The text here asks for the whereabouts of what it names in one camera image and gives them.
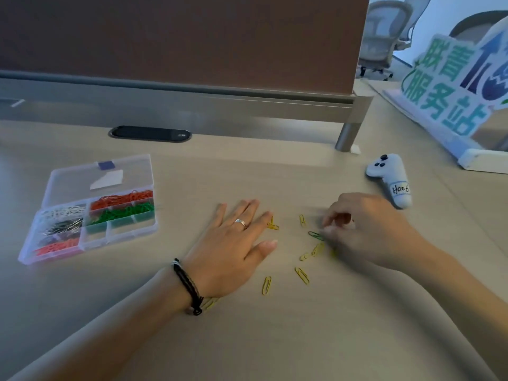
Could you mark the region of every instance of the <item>white wall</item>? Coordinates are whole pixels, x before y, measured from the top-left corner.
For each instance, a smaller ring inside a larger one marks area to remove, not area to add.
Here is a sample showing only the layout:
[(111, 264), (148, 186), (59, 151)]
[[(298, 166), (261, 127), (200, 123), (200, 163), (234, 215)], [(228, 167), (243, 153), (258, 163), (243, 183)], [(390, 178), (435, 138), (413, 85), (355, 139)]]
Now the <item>white wall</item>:
[(412, 64), (427, 49), (435, 33), (449, 35), (464, 18), (479, 12), (499, 10), (508, 11), (508, 0), (430, 0), (427, 10), (416, 24), (411, 48), (394, 52), (394, 55)]

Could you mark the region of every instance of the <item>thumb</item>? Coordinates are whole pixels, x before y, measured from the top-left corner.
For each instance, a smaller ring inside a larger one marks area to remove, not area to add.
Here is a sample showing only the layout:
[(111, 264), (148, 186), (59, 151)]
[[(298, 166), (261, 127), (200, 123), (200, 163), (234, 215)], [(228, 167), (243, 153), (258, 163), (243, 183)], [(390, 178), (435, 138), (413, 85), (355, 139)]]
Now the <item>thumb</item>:
[(247, 256), (245, 262), (256, 268), (270, 253), (277, 248), (278, 241), (263, 241), (254, 246)]
[(333, 224), (326, 226), (322, 231), (322, 235), (335, 243), (344, 243), (346, 244), (346, 240), (349, 238), (350, 234), (354, 232), (354, 230), (346, 230), (342, 227), (335, 226)]

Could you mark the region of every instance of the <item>white game controller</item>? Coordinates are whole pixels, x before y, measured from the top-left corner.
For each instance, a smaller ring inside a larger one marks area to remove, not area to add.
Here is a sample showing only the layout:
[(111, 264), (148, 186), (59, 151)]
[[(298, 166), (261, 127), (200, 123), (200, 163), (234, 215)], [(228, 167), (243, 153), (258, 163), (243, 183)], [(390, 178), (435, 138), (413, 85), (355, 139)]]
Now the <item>white game controller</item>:
[(388, 186), (393, 203), (401, 209), (411, 207), (411, 190), (407, 181), (402, 159), (397, 154), (382, 155), (367, 166), (365, 171), (371, 178), (381, 178)]

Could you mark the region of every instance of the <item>baseboard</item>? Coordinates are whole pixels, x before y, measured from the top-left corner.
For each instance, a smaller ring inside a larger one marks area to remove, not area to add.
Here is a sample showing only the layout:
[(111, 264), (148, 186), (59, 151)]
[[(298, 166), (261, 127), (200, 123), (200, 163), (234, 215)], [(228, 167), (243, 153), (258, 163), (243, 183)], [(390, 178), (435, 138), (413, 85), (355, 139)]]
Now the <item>baseboard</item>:
[(405, 64), (407, 65), (409, 68), (412, 68), (412, 65), (410, 63), (406, 63), (404, 60), (402, 59), (399, 59), (397, 56), (393, 55), (393, 57), (395, 57), (397, 60), (399, 60), (402, 64)]

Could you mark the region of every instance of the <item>person's left hand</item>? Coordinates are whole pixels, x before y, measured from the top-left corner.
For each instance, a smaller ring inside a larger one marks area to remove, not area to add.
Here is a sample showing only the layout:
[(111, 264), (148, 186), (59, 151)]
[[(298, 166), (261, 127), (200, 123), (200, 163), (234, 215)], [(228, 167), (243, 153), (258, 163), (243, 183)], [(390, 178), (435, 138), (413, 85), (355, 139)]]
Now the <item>person's left hand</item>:
[[(277, 247), (277, 240), (263, 241), (253, 247), (272, 216), (267, 211), (252, 222), (258, 206), (257, 199), (241, 201), (224, 218), (226, 204), (220, 204), (204, 235), (182, 259), (182, 267), (201, 297), (223, 297), (237, 290)], [(235, 222), (236, 219), (243, 220), (247, 229)]]

